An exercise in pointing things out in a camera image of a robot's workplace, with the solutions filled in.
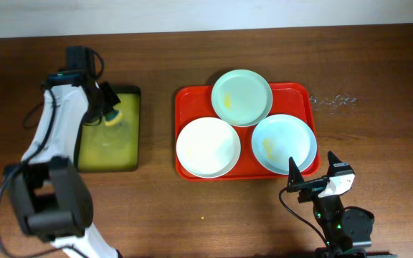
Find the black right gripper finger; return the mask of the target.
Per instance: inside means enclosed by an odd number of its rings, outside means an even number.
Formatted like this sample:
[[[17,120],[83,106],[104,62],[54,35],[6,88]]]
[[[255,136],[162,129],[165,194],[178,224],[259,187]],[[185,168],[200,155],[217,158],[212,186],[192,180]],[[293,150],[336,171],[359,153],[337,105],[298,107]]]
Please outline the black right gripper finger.
[[[304,182],[304,179],[293,157],[289,157],[288,164],[289,164],[289,172],[288,172],[288,183],[287,183],[286,190],[287,192],[299,191],[300,185]]]
[[[328,162],[330,167],[340,167],[343,162],[330,150],[328,151]]]

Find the yellow green scrub sponge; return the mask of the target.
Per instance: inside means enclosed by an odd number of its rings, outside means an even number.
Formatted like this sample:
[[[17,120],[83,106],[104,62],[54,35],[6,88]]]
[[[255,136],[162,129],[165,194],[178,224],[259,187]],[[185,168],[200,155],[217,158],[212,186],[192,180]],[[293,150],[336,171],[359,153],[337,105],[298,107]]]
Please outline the yellow green scrub sponge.
[[[123,114],[119,110],[112,110],[104,115],[105,125],[110,127],[117,125],[122,120]]]

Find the white plate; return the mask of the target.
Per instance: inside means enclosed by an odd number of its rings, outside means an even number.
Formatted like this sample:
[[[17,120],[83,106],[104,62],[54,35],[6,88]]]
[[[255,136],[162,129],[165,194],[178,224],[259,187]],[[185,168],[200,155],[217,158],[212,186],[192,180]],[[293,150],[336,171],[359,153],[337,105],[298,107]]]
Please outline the white plate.
[[[230,172],[241,154],[237,131],[213,117],[188,123],[176,140],[176,157],[181,166],[199,178],[218,178]]]

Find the mint green plate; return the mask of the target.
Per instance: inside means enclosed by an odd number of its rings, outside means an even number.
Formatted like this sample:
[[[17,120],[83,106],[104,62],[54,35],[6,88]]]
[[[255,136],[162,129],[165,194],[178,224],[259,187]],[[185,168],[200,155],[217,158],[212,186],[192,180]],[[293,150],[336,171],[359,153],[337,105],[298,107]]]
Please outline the mint green plate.
[[[251,70],[232,70],[214,83],[211,102],[225,122],[249,127],[270,113],[273,95],[269,82],[261,75]]]

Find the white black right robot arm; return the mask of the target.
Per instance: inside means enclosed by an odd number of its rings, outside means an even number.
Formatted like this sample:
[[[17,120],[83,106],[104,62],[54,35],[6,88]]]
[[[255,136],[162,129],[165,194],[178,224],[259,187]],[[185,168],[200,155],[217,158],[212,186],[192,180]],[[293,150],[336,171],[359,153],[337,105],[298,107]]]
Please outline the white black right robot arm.
[[[356,174],[349,163],[341,161],[331,151],[328,162],[326,175],[305,181],[290,158],[288,184],[280,191],[281,194],[297,192],[299,203],[311,202],[320,229],[297,215],[287,204],[283,206],[313,229],[325,244],[315,250],[316,257],[366,257],[366,249],[371,246],[374,215],[366,209],[342,204],[341,196],[351,190]]]

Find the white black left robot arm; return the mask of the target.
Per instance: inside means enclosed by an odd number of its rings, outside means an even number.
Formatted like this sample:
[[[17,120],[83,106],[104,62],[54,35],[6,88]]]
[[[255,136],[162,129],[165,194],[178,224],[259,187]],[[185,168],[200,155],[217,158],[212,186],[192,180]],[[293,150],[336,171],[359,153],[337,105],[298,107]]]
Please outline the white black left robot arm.
[[[1,190],[27,236],[69,257],[120,257],[93,224],[92,197],[75,167],[82,119],[100,107],[100,88],[79,71],[54,73],[44,88],[37,131],[20,163],[5,168]]]

